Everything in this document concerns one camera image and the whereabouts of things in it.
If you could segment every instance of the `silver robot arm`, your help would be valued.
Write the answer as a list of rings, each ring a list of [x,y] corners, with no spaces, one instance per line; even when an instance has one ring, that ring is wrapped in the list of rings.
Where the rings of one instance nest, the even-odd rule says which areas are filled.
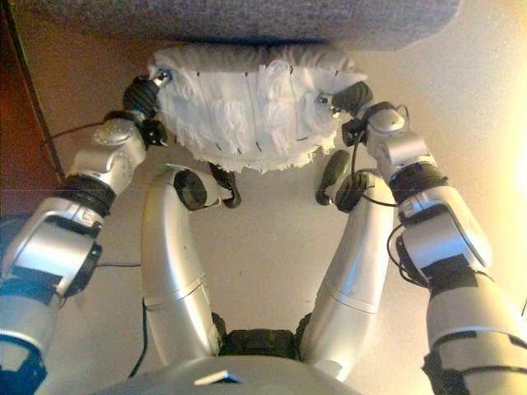
[[[525,393],[527,327],[487,274],[492,252],[478,222],[393,105],[356,115],[344,140],[360,139],[375,158],[404,227],[402,271],[431,293],[423,370],[434,392]]]
[[[102,248],[96,236],[110,206],[130,184],[148,145],[163,145],[156,93],[170,76],[136,79],[124,111],[109,113],[78,152],[65,185],[46,198],[12,241],[0,279],[0,382],[10,393],[33,393],[44,380],[43,356],[60,300],[82,291]]]

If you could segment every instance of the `gray upholstery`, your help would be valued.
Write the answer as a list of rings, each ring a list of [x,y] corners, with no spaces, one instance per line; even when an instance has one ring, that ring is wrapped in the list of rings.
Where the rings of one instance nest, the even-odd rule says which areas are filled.
[[[22,0],[15,7],[87,34],[245,43],[344,41],[395,50],[436,33],[461,0]]]

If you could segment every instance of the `white fabric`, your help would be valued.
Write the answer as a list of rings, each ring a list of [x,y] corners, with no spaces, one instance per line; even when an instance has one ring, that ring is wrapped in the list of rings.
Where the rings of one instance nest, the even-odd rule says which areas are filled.
[[[333,148],[338,121],[318,98],[366,79],[352,65],[325,45],[189,44],[155,53],[151,73],[171,71],[161,119],[196,159],[265,172]]]

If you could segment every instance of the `wooden cabinet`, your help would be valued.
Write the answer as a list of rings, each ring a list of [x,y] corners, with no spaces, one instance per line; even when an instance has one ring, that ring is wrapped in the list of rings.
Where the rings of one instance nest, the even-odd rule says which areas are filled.
[[[3,8],[0,63],[0,216],[5,218],[34,211],[58,187],[59,177],[50,151],[40,151],[44,129]]]

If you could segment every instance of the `black cable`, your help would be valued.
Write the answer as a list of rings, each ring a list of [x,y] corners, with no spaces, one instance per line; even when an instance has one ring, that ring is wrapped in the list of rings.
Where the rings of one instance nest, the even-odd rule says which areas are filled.
[[[86,125],[82,125],[82,126],[79,126],[77,128],[73,128],[73,129],[68,129],[68,130],[65,130],[64,132],[61,132],[61,133],[58,133],[58,134],[55,134],[53,136],[50,136],[49,138],[46,138],[44,139],[44,141],[42,142],[42,144],[40,144],[39,146],[39,152],[40,152],[40,155],[42,156],[42,158],[44,159],[44,162],[46,163],[46,165],[49,166],[49,168],[55,172],[56,174],[58,175],[61,175],[60,171],[55,167],[53,166],[51,163],[49,163],[48,159],[47,159],[47,156],[44,155],[44,152],[43,152],[43,149],[45,146],[47,147],[50,147],[50,144],[51,142],[55,139],[55,138],[59,138],[59,137],[62,137],[62,136],[66,136],[67,134],[71,134],[71,133],[75,133],[75,132],[79,132],[81,131],[82,129],[84,128],[91,128],[93,126],[100,126],[102,125],[102,122],[94,122],[94,123],[87,123]]]
[[[138,361],[135,363],[132,371],[128,375],[128,378],[132,378],[138,372],[139,367],[141,366],[142,360],[144,360],[145,355],[148,350],[148,330],[147,330],[147,306],[145,305],[145,298],[142,298],[142,351],[139,356]]]
[[[121,265],[119,263],[101,263],[100,265],[97,265],[96,267],[140,267],[141,264],[134,263],[132,265],[124,264]],[[139,368],[141,367],[142,360],[145,359],[145,355],[148,351],[148,330],[147,330],[147,306],[145,305],[145,299],[142,298],[141,302],[142,306],[142,351],[141,355],[138,358],[138,361],[135,363],[135,366],[133,367],[132,371],[128,375],[128,378],[132,378],[136,375]]]
[[[121,265],[119,263],[101,263],[97,265],[96,267],[140,267],[140,266],[141,266],[140,263],[134,263],[131,265],[128,265],[128,264]]]
[[[357,134],[357,137],[355,137],[355,142],[353,143],[352,168],[351,168],[352,177],[355,174],[355,162],[357,160],[357,151],[358,151],[359,144],[361,143],[362,137],[364,136],[364,133],[366,133],[366,130],[362,129],[361,132]],[[362,194],[362,197],[365,198],[367,201],[372,202],[374,204],[379,204],[381,206],[386,206],[386,207],[397,207],[397,205],[393,203],[385,203],[385,202],[380,202],[378,200],[375,200],[369,196],[366,196],[365,193]]]
[[[391,231],[391,233],[389,234],[388,236],[388,239],[386,240],[386,250],[388,251],[388,256],[389,256],[389,259],[395,264],[395,266],[397,266],[399,268],[399,275],[403,278],[403,280],[405,280],[406,282],[409,282],[410,284],[414,284],[415,286],[420,286],[422,288],[428,288],[428,286],[420,281],[416,281],[414,280],[413,278],[410,277],[410,275],[408,274],[408,271],[406,270],[406,268],[403,266],[402,263],[400,262],[397,262],[394,258],[394,255],[392,255],[392,252],[390,250],[390,244],[391,244],[391,240],[392,240],[392,237],[394,237],[394,234],[397,230],[401,229],[401,227],[403,226],[403,224],[399,224],[397,226],[394,227],[394,229]]]
[[[362,137],[364,136],[364,133],[366,133],[365,129],[362,129],[359,134],[357,134],[357,137],[355,137],[355,143],[353,144],[353,155],[352,155],[352,176],[355,174],[355,161],[357,159],[357,151],[359,148],[359,144],[361,143]]]

